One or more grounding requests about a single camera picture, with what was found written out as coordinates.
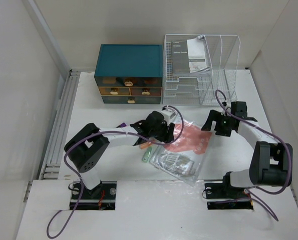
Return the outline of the grey Canon setup guide booklet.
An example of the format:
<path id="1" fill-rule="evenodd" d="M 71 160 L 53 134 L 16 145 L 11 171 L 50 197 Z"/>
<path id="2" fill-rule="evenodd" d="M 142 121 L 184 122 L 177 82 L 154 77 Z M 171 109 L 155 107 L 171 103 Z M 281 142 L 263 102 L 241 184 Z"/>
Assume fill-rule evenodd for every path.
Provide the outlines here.
<path id="1" fill-rule="evenodd" d="M 174 75 L 195 77 L 210 73 L 204 36 L 172 41 L 171 61 Z"/>

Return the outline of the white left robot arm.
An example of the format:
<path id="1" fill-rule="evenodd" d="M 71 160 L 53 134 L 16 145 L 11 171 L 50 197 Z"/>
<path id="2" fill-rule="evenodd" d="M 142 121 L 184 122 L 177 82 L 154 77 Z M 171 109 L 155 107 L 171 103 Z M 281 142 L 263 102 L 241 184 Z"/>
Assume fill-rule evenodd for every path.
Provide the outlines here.
<path id="1" fill-rule="evenodd" d="M 172 122 L 177 113 L 170 108 L 153 111 L 146 119 L 115 129 L 85 125 L 64 147 L 64 151 L 83 181 L 83 192 L 96 198 L 102 190 L 96 164 L 105 150 L 121 146 L 139 146 L 145 142 L 169 144 L 174 141 Z"/>

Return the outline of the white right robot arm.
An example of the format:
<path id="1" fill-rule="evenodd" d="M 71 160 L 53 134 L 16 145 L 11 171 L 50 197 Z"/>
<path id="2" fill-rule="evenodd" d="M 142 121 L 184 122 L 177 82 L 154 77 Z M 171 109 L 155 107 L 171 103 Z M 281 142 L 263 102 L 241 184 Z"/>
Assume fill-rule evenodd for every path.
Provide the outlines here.
<path id="1" fill-rule="evenodd" d="M 237 199 L 248 188 L 259 186 L 282 187 L 292 182 L 292 146 L 259 127 L 256 118 L 248 116 L 243 101 L 223 103 L 226 110 L 211 110 L 201 128 L 214 130 L 216 135 L 230 137 L 232 131 L 242 136 L 253 148 L 248 169 L 227 172 L 221 183 L 205 185 L 208 199 Z"/>

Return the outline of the orange translucent capsule tube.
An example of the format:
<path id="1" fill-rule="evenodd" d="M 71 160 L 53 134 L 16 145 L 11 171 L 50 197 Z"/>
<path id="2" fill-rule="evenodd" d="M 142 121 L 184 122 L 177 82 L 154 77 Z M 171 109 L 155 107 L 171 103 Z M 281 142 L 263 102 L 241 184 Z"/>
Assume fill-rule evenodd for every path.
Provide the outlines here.
<path id="1" fill-rule="evenodd" d="M 154 145 L 155 143 L 156 143 L 155 140 L 147 141 L 147 142 L 141 143 L 140 145 L 138 145 L 138 147 L 139 147 L 139 149 L 143 150 L 143 149 L 146 149 L 146 148 Z"/>

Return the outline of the green translucent capsule tube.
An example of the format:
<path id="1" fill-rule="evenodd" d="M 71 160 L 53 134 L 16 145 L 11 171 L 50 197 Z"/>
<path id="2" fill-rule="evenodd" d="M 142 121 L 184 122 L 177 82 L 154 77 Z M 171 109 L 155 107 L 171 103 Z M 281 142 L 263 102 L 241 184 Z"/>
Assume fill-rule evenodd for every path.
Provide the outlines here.
<path id="1" fill-rule="evenodd" d="M 152 152 L 152 147 L 151 146 L 147 147 L 146 151 L 144 152 L 144 154 L 142 156 L 141 161 L 144 162 L 144 163 L 147 163 L 148 160 L 150 159 L 151 152 Z"/>

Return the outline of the black purple highlighter marker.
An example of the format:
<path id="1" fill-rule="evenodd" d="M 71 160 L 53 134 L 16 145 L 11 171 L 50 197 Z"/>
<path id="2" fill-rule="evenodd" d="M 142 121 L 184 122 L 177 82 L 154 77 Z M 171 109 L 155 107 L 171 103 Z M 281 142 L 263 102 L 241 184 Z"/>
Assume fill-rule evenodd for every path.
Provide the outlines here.
<path id="1" fill-rule="evenodd" d="M 123 123 L 121 123 L 120 125 L 118 125 L 117 126 L 117 128 L 124 128 L 124 127 L 126 127 L 127 125 L 123 122 Z"/>

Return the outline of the teal drawer organizer box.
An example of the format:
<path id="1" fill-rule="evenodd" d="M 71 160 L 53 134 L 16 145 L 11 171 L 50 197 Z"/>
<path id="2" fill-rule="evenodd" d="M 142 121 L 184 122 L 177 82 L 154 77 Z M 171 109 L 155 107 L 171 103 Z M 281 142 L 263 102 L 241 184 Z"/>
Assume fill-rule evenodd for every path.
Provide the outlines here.
<path id="1" fill-rule="evenodd" d="M 159 105 L 162 54 L 159 44 L 102 44 L 94 79 L 103 103 Z"/>

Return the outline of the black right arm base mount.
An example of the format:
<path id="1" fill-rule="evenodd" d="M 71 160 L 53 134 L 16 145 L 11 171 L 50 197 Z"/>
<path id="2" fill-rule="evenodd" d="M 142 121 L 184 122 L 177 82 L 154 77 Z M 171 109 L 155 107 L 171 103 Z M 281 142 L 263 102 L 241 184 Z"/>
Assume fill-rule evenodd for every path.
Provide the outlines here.
<path id="1" fill-rule="evenodd" d="M 205 181 L 202 196 L 208 210 L 253 210 L 250 194 L 223 181 Z"/>

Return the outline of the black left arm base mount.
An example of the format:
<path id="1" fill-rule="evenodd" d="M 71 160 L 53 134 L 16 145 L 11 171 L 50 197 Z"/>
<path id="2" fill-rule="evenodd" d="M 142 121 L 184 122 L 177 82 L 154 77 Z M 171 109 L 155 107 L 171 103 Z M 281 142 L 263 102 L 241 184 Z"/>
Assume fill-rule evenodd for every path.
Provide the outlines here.
<path id="1" fill-rule="evenodd" d="M 73 210 L 78 202 L 78 197 L 81 190 L 80 182 L 69 184 L 68 189 L 71 191 L 71 199 L 69 203 L 70 210 Z M 116 206 L 116 181 L 103 181 L 95 191 L 91 192 L 84 187 L 82 196 L 76 210 L 82 211 L 113 211 Z"/>

